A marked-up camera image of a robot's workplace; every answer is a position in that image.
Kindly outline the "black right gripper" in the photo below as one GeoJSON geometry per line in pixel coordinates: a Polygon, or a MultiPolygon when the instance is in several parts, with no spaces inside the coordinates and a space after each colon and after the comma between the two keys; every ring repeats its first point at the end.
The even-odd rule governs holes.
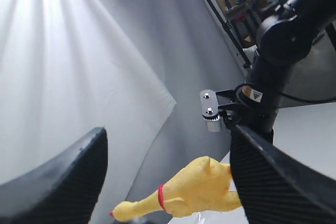
{"type": "Polygon", "coordinates": [[[219,115],[228,129],[242,125],[252,129],[268,143],[274,143],[273,125],[278,113],[278,106],[263,104],[250,97],[262,94],[251,87],[237,87],[235,90],[217,91],[218,99],[227,101],[218,104],[219,115]]]}

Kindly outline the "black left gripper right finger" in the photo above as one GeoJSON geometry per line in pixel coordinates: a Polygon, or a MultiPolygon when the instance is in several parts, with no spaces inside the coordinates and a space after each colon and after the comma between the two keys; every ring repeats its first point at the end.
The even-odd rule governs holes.
{"type": "Polygon", "coordinates": [[[335,223],[335,180],[248,127],[232,129],[230,165],[249,223],[335,223]]]}

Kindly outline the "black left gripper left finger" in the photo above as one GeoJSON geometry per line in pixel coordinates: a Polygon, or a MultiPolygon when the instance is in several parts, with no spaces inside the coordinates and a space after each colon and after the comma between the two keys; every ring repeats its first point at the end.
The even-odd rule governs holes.
{"type": "Polygon", "coordinates": [[[89,223],[108,167],[96,127],[46,163],[1,185],[1,223],[89,223]]]}

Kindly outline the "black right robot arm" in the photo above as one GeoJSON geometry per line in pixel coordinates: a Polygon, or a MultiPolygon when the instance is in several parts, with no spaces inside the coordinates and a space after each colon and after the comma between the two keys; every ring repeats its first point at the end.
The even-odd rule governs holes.
{"type": "Polygon", "coordinates": [[[232,103],[222,106],[233,139],[237,125],[273,142],[274,122],[295,64],[311,51],[313,41],[335,19],[335,0],[286,0],[265,8],[269,16],[256,31],[258,55],[245,80],[227,90],[232,103]]]}

